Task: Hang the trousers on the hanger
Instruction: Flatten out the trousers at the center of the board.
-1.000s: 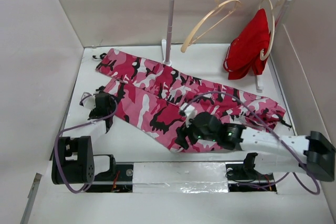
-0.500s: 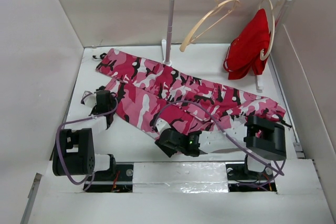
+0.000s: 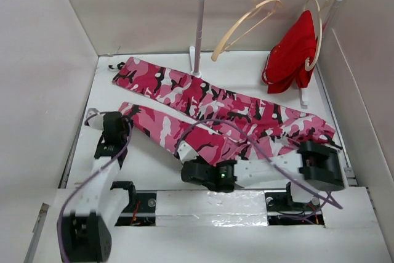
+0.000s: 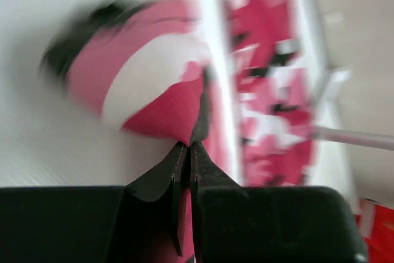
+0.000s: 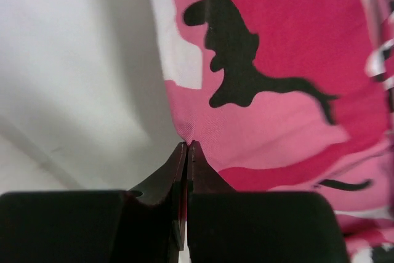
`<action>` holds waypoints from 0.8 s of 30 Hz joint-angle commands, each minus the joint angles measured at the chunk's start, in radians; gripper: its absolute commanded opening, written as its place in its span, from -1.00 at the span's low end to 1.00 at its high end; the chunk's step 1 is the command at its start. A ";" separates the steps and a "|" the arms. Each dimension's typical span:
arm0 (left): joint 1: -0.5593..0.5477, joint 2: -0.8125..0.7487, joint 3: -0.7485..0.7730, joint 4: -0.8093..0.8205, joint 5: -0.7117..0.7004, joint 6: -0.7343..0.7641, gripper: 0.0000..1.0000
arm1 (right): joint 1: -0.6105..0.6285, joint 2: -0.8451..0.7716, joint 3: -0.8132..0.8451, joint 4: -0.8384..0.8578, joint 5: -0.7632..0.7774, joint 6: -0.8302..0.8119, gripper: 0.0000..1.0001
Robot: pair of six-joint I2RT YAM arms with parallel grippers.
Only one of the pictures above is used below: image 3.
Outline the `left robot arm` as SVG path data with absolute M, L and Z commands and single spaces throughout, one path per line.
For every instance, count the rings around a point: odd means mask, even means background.
M 62 262 L 107 262 L 110 230 L 122 211 L 137 205 L 131 181 L 117 181 L 131 140 L 133 121 L 118 111 L 91 111 L 88 127 L 101 131 L 93 155 L 92 172 L 66 199 L 57 219 Z

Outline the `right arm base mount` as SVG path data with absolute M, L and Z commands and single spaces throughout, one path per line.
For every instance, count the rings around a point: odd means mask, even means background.
M 264 191 L 264 194 L 269 226 L 325 225 L 323 213 L 318 210 L 320 201 L 315 196 L 308 203 L 295 202 L 290 185 L 283 190 Z

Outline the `pink camouflage trousers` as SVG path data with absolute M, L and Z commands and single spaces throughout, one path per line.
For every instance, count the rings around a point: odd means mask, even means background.
M 261 160 L 287 154 L 302 142 L 332 144 L 335 129 L 324 119 L 238 94 L 171 68 L 135 57 L 118 65 L 115 85 L 171 107 L 191 124 L 150 107 L 124 102 L 120 112 L 170 153 L 184 140 L 208 164 Z

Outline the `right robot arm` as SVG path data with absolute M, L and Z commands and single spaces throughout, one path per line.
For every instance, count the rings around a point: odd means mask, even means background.
M 177 154 L 183 165 L 182 181 L 202 185 L 212 192 L 230 193 L 263 182 L 288 180 L 284 202 L 293 210 L 300 209 L 317 193 L 345 189 L 338 151 L 312 141 L 268 160 L 226 160 L 215 166 L 184 141 Z

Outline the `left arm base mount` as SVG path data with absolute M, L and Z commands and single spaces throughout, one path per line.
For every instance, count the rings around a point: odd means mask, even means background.
M 156 191 L 136 190 L 132 181 L 114 181 L 111 189 L 127 191 L 129 204 L 123 209 L 115 226 L 149 227 L 156 225 Z

